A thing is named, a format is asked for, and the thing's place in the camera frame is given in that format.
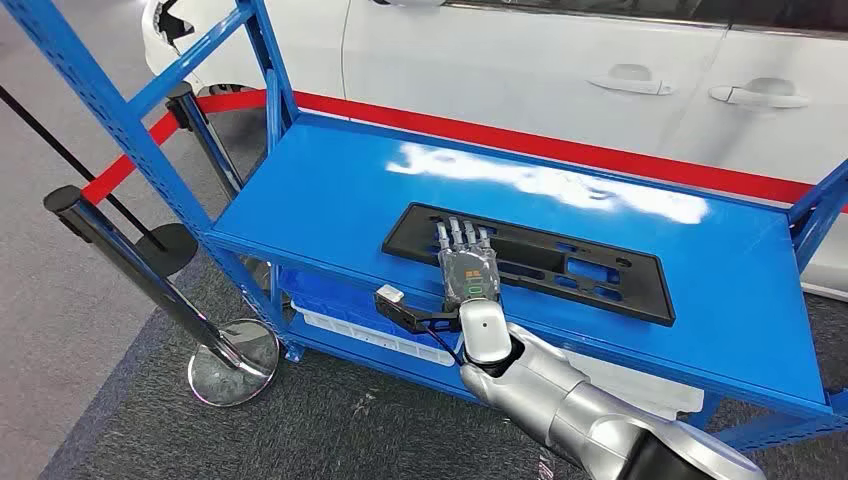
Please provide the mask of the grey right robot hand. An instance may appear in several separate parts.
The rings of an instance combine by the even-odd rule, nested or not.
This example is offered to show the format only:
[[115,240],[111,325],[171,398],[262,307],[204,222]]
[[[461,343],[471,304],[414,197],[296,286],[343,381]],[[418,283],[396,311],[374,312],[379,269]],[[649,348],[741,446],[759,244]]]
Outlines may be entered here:
[[450,216],[437,223],[445,312],[456,311],[466,301],[500,301],[500,276],[496,251],[488,231],[470,221]]

